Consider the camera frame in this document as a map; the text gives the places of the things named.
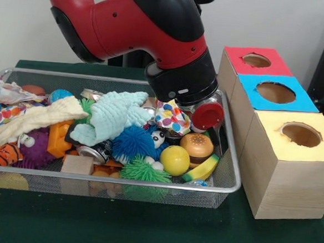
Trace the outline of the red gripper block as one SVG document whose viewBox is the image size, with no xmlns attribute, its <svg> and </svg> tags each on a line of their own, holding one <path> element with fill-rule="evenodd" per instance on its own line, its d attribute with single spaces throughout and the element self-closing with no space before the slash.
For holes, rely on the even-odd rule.
<svg viewBox="0 0 324 243">
<path fill-rule="evenodd" d="M 224 119 L 224 109 L 218 102 L 205 101 L 193 105 L 191 109 L 191 121 L 195 128 L 199 130 L 208 130 L 211 128 L 210 138 L 214 146 L 218 147 L 222 155 L 221 141 L 218 128 L 214 128 Z"/>
</svg>

